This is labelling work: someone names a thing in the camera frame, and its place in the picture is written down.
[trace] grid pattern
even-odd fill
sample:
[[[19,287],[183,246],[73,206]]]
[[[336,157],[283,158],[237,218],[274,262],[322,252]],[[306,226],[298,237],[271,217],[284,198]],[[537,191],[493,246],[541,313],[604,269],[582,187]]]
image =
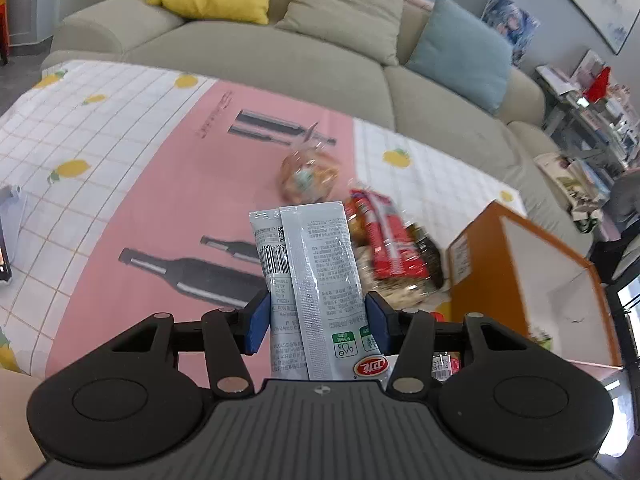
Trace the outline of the grid pattern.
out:
[[[0,287],[0,326],[18,366],[44,377],[69,298],[102,231],[162,142],[215,79],[177,88],[178,72],[72,61],[59,81],[31,89],[0,117],[0,182],[27,193],[12,262]],[[104,96],[86,104],[92,96]],[[50,181],[64,162],[90,166]]]
[[[422,225],[443,249],[493,200],[527,215],[513,187],[375,124],[354,120],[354,150],[358,179],[393,197],[404,220]],[[408,155],[407,167],[385,161],[385,153],[395,150]]]

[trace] white snack package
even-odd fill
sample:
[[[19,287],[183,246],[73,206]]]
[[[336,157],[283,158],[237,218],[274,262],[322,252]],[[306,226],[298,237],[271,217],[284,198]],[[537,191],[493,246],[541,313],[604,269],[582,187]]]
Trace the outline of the white snack package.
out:
[[[305,352],[293,294],[280,211],[249,213],[262,272],[271,293],[271,375],[306,381]]]
[[[386,381],[369,332],[341,202],[280,208],[306,368],[312,381]]]

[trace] smartphone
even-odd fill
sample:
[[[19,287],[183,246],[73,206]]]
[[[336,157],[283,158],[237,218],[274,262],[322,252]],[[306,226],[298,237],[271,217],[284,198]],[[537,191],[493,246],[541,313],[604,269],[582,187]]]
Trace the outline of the smartphone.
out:
[[[2,218],[0,217],[0,282],[9,283],[11,281],[11,265],[6,255],[6,245],[2,234]]]

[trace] red bag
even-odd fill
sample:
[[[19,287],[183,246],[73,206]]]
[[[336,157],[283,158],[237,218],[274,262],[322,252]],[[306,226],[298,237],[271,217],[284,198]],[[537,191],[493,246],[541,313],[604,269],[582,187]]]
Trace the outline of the red bag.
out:
[[[351,197],[365,219],[375,277],[428,278],[427,268],[391,200],[363,189],[352,189]]]

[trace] baseboard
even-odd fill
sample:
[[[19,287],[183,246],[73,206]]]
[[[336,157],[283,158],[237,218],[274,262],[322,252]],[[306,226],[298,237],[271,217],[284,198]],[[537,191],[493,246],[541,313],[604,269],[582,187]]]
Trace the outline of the baseboard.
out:
[[[39,56],[51,50],[53,36],[39,43],[27,43],[12,45],[9,47],[9,56]]]

